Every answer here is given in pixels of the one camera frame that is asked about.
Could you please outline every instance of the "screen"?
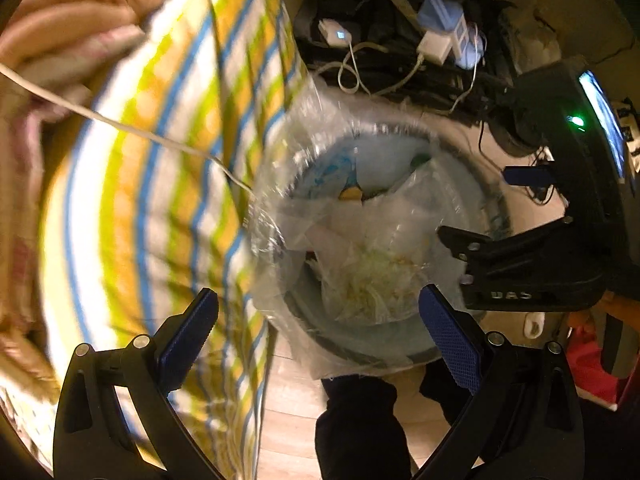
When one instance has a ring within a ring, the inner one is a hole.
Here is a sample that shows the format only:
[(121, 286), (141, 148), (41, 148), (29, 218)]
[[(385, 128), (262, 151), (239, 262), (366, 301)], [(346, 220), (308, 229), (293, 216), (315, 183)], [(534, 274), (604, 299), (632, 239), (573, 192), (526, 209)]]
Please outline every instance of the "screen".
[(626, 144), (613, 110), (611, 110), (607, 97), (604, 95), (593, 73), (587, 70), (580, 76), (579, 81), (607, 136), (611, 154), (618, 169), (618, 175), (622, 178), (624, 176)]

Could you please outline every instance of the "wooden floor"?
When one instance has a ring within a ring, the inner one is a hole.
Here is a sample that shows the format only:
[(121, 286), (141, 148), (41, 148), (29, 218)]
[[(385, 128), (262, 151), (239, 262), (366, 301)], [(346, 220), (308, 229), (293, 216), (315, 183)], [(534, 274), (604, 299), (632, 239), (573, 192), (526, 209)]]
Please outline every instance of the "wooden floor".
[[(480, 160), (477, 150), (478, 128), (466, 128), (444, 118), (433, 118), (433, 125), (441, 134), (466, 137), (469, 141), (467, 149), (474, 153), (476, 160)], [(518, 163), (497, 147), (489, 132), (484, 136), (482, 150), (500, 167)], [(506, 199), (514, 232), (558, 218), (564, 211), (557, 197), (544, 207), (534, 205), (522, 193), (509, 192)], [(482, 327), (505, 333), (514, 344), (537, 346), (549, 339), (550, 332), (558, 322), (558, 317), (551, 320), (547, 315), (545, 333), (536, 341), (527, 340), (523, 335), (523, 314), (488, 313)], [(416, 367), (385, 377), (398, 389), (396, 417), (404, 427), (409, 451), (418, 466), (427, 460), (449, 430), (440, 405), (418, 393), (423, 376), (424, 367)], [(320, 479), (314, 449), (314, 428), (316, 418), (324, 411), (325, 402), (320, 381), (312, 380), (291, 358), (288, 343), (278, 336), (265, 396), (258, 480)]]
[[(398, 389), (396, 417), (418, 465), (449, 431), (440, 405), (418, 393), (423, 376), (424, 367), (417, 367), (385, 378)], [(258, 480), (320, 478), (314, 429), (325, 402), (320, 381), (311, 380), (291, 358), (286, 340), (278, 336), (265, 397)]]

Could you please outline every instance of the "striped fabric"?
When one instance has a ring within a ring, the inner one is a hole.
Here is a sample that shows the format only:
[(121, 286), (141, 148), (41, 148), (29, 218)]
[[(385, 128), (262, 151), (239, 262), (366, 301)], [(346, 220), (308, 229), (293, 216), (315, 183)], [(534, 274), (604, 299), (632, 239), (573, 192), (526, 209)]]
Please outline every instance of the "striped fabric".
[[(167, 0), (148, 30), (107, 76), (94, 109), (217, 155), (251, 183), (304, 73), (282, 0)], [(219, 321), (170, 400), (227, 479), (253, 478), (268, 328), (248, 295), (245, 193), (208, 160), (104, 124), (76, 118), (55, 135), (40, 288), (58, 376), (78, 343), (124, 346), (213, 288)]]

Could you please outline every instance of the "person's leg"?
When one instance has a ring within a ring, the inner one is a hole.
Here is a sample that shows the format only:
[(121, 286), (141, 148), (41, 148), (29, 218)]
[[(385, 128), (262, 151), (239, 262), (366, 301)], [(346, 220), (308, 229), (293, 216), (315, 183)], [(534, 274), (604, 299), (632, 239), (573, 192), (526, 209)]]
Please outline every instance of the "person's leg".
[(409, 480), (411, 456), (394, 416), (398, 393), (373, 377), (322, 380), (329, 397), (316, 422), (323, 480)]
[(440, 404), (444, 418), (450, 425), (453, 425), (471, 397), (469, 390), (456, 384), (443, 359), (426, 365), (420, 393)]

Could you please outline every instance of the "metal screw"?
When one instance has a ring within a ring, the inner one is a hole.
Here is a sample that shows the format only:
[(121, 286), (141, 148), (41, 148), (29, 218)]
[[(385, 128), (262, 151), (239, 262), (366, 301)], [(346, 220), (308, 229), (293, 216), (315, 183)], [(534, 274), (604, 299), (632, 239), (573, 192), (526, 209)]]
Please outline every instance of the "metal screw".
[(144, 348), (149, 344), (151, 339), (149, 339), (148, 335), (139, 335), (137, 338), (133, 340), (133, 346), (136, 348)]
[(76, 355), (78, 357), (82, 357), (83, 355), (86, 355), (88, 351), (89, 351), (89, 345), (87, 343), (82, 343), (81, 345), (78, 345), (76, 347)]
[(504, 336), (500, 332), (489, 332), (486, 338), (493, 346), (504, 345)]
[(546, 347), (552, 354), (561, 354), (562, 353), (562, 345), (557, 341), (550, 341)]

